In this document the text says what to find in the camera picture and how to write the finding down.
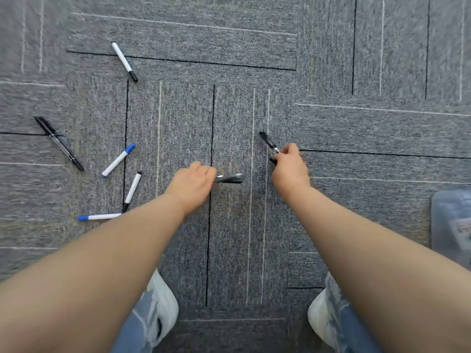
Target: person's left hand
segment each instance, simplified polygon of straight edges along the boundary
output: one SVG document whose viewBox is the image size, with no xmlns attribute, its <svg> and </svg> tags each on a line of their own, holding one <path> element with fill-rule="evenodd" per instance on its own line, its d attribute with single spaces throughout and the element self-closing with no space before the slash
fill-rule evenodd
<svg viewBox="0 0 471 353">
<path fill-rule="evenodd" d="M 165 195 L 177 200 L 187 216 L 208 197 L 216 172 L 214 167 L 195 161 L 189 168 L 181 168 L 174 174 Z"/>
</svg>

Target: shoe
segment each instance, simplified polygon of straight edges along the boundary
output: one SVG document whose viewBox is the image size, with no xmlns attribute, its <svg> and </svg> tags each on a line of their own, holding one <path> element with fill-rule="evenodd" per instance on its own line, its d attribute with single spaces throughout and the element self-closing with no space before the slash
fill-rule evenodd
<svg viewBox="0 0 471 353">
<path fill-rule="evenodd" d="M 178 312 L 177 299 L 156 270 L 110 353 L 151 353 L 174 327 Z"/>
<path fill-rule="evenodd" d="M 308 309 L 308 321 L 314 332 L 332 348 L 335 345 L 335 329 L 329 321 L 332 316 L 327 310 L 326 289 L 312 301 Z"/>
</svg>

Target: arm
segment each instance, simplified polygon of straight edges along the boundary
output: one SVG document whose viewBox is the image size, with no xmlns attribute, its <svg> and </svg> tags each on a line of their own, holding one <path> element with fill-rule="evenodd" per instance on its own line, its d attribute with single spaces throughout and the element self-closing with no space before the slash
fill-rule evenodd
<svg viewBox="0 0 471 353">
<path fill-rule="evenodd" d="M 216 169 L 194 162 L 165 194 L 0 285 L 0 352 L 107 352 Z"/>
<path fill-rule="evenodd" d="M 386 352 L 471 351 L 470 272 L 310 187 L 295 144 L 276 158 L 276 189 Z"/>
</svg>

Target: white marker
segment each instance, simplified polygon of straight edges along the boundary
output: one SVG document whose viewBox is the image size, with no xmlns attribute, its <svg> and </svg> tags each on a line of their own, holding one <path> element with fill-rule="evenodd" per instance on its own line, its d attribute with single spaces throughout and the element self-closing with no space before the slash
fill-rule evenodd
<svg viewBox="0 0 471 353">
<path fill-rule="evenodd" d="M 121 59 L 122 64 L 124 65 L 124 67 L 128 71 L 128 73 L 131 76 L 132 80 L 137 83 L 138 82 L 138 77 L 134 74 L 134 71 L 132 70 L 132 68 L 129 65 L 126 58 L 124 58 L 124 54 L 122 54 L 121 49 L 119 49 L 116 42 L 112 42 L 111 45 L 113 46 L 113 49 L 115 50 L 115 52 L 118 55 L 119 59 Z"/>
<path fill-rule="evenodd" d="M 113 214 L 95 214 L 95 215 L 80 215 L 77 217 L 77 220 L 80 222 L 85 222 L 87 220 L 100 220 L 100 219 L 112 219 L 120 216 L 122 213 L 113 213 Z"/>
<path fill-rule="evenodd" d="M 128 195 L 126 197 L 126 200 L 124 201 L 124 205 L 122 206 L 122 211 L 121 212 L 126 212 L 127 208 L 129 207 L 129 203 L 131 203 L 132 196 L 134 196 L 134 192 L 136 191 L 136 188 L 138 188 L 139 181 L 141 180 L 142 177 L 142 172 L 138 171 L 136 175 L 134 176 L 134 180 L 132 182 L 131 188 L 129 189 Z"/>
<path fill-rule="evenodd" d="M 108 176 L 110 174 L 111 171 L 113 171 L 115 169 L 116 166 L 118 166 L 122 160 L 124 160 L 124 158 L 136 147 L 135 144 L 131 144 L 129 145 L 128 147 L 126 147 L 124 149 L 124 151 L 121 153 L 121 155 L 118 156 L 118 158 L 116 160 L 113 161 L 113 163 L 111 165 L 108 166 L 108 168 L 106 170 L 103 171 L 103 173 L 101 174 L 101 176 L 103 178 L 105 178 L 106 176 Z"/>
</svg>

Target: hand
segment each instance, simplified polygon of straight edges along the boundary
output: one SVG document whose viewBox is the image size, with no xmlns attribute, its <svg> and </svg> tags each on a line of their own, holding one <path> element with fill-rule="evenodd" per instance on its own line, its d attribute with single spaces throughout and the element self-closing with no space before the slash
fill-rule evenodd
<svg viewBox="0 0 471 353">
<path fill-rule="evenodd" d="M 310 187 L 308 168 L 295 143 L 286 145 L 274 158 L 277 159 L 277 165 L 273 171 L 273 183 L 289 204 L 290 196 L 295 190 Z"/>
<path fill-rule="evenodd" d="M 195 161 L 189 168 L 181 168 L 174 174 L 164 195 L 176 199 L 187 216 L 208 197 L 216 172 L 214 167 Z"/>
</svg>

